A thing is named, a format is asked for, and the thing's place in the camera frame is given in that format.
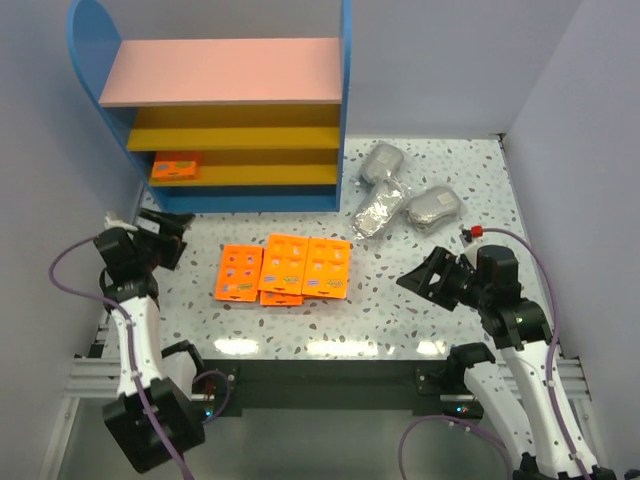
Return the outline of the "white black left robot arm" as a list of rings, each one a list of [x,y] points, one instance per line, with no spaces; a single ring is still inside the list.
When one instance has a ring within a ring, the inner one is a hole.
[[[118,332],[120,378],[113,402],[103,409],[108,431],[139,473],[174,461],[192,478],[184,454],[204,441],[204,428],[191,401],[191,382],[202,369],[192,344],[167,349],[159,338],[156,268],[176,268],[187,244],[191,214],[141,209],[156,224],[149,230],[113,215],[93,244],[104,262],[99,277],[102,303]]]

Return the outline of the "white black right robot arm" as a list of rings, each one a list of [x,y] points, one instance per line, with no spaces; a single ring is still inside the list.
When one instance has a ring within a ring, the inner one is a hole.
[[[522,294],[519,263],[505,246],[486,245],[470,261],[437,247],[397,285],[448,311],[477,312],[494,343],[449,351],[441,382],[465,387],[496,429],[486,438],[514,479],[613,479],[589,448],[562,384],[542,307]]]

